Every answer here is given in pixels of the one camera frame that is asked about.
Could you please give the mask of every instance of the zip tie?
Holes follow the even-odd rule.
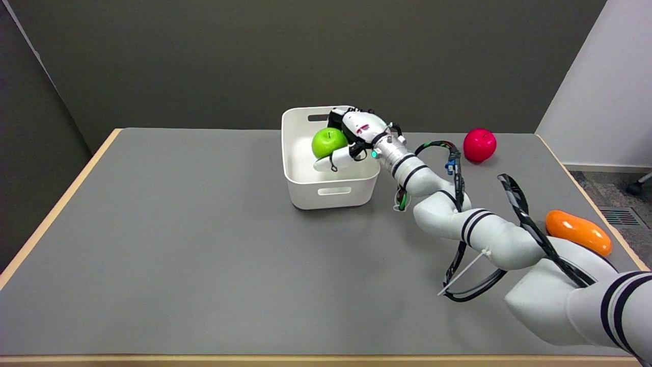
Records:
[[[468,265],[467,265],[467,266],[466,266],[466,267],[465,267],[465,268],[464,268],[464,269],[463,269],[459,274],[457,274],[457,275],[455,276],[455,278],[453,278],[453,279],[451,280],[450,283],[446,284],[446,287],[444,287],[444,289],[442,289],[441,292],[439,292],[437,295],[438,295],[438,296],[443,295],[443,294],[446,292],[446,290],[447,290],[448,288],[450,288],[451,285],[452,285],[453,283],[455,283],[455,281],[456,281],[457,279],[459,279],[459,277],[462,276],[462,274],[464,274],[464,273],[466,272],[466,270],[469,270],[469,268],[471,268],[471,266],[472,266],[473,264],[475,264],[475,262],[478,261],[478,260],[479,260],[483,255],[489,256],[489,255],[491,255],[491,251],[488,251],[487,249],[483,249],[483,250],[482,250],[482,251],[481,251],[481,252],[480,252],[480,253],[475,257],[475,259],[473,259],[473,261],[471,261],[471,262],[470,262],[470,263],[469,263],[469,264],[468,264]]]

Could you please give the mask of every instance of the white storage box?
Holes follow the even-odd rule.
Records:
[[[299,209],[358,206],[368,202],[374,191],[380,166],[371,155],[338,172],[318,172],[312,167],[316,161],[312,137],[327,126],[334,107],[292,108],[281,119],[283,171],[289,197]]]

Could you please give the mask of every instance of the carpet floor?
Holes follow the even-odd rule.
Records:
[[[647,227],[617,228],[638,257],[652,268],[652,182],[643,186],[639,195],[630,195],[625,188],[643,174],[614,172],[570,172],[597,206],[629,207]]]

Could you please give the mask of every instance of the green apple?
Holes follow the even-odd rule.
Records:
[[[327,127],[319,130],[312,138],[312,153],[317,159],[322,159],[347,145],[349,145],[349,142],[342,131]]]

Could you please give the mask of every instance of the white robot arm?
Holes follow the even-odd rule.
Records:
[[[652,361],[652,313],[647,310],[652,304],[652,273],[619,273],[590,249],[545,236],[529,218],[520,188],[507,175],[499,180],[520,226],[487,209],[471,209],[466,194],[458,192],[463,183],[440,178],[405,147],[400,129],[398,136],[392,135],[390,127],[372,111],[335,108],[329,115],[329,127],[342,130],[350,145],[317,161],[316,170],[355,164],[365,159],[369,150],[401,189],[414,197],[426,197],[413,210],[423,231],[460,241],[459,256],[466,246],[482,253],[499,268],[498,274],[531,267],[505,301],[532,333],[554,345],[619,347],[642,364]],[[445,285],[459,265],[458,257],[453,263],[456,265],[451,264]],[[494,277],[494,283],[500,278]],[[474,297],[449,298],[463,302]]]

